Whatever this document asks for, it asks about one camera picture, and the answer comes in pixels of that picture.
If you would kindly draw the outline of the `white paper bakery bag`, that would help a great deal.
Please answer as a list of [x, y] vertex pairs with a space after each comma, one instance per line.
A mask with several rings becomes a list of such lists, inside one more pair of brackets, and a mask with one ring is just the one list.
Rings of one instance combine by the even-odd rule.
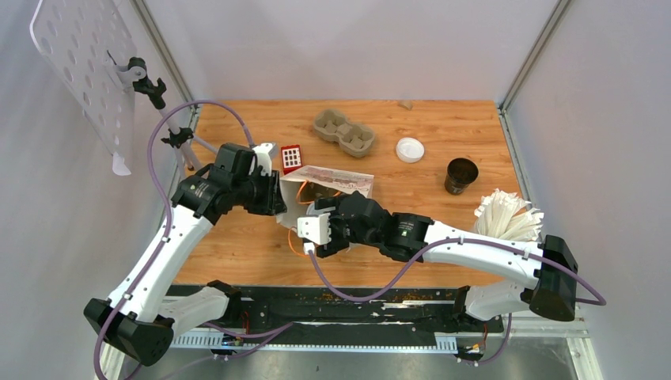
[[341, 194], [350, 195], [355, 191], [367, 197], [372, 193], [373, 181], [372, 174], [304, 166], [279, 180], [286, 212], [276, 217], [277, 223], [297, 233], [298, 218], [326, 213], [315, 210], [316, 200]]

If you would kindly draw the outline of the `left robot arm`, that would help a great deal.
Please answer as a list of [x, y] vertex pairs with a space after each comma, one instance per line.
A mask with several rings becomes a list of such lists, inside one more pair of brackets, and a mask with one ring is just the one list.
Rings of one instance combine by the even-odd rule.
[[84, 309], [105, 343], [149, 367], [189, 330], [209, 321], [232, 327], [241, 320], [241, 292], [219, 280], [176, 302], [163, 299], [194, 248], [234, 207], [251, 215], [286, 212], [280, 173], [272, 168], [278, 152], [269, 142], [253, 148], [226, 143], [214, 162], [179, 183], [163, 227], [127, 278]]

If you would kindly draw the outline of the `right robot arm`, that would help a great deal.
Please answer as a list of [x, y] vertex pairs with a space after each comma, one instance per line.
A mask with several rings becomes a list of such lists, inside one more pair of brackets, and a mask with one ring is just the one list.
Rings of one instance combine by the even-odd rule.
[[366, 245], [405, 264], [455, 264], [501, 276], [499, 283], [459, 289], [451, 310], [459, 329], [523, 310], [553, 321], [575, 318], [578, 265], [561, 237], [548, 235], [541, 243], [486, 237], [426, 216], [391, 213], [360, 192], [319, 199], [312, 208], [298, 220], [307, 254], [328, 257]]

